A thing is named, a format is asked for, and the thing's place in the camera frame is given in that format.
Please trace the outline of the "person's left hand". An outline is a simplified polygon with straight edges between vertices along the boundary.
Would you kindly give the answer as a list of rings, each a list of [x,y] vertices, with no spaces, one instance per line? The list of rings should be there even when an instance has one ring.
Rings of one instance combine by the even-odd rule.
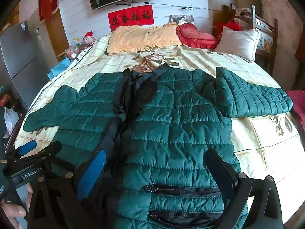
[[[33,195],[33,186],[31,183],[27,184],[27,198],[26,198],[26,206],[27,210],[30,208],[31,198]],[[8,217],[10,223],[14,226],[14,228],[22,229],[22,225],[17,221],[16,218],[22,218],[26,216],[26,209],[22,206],[14,204],[12,202],[1,201],[1,207]]]

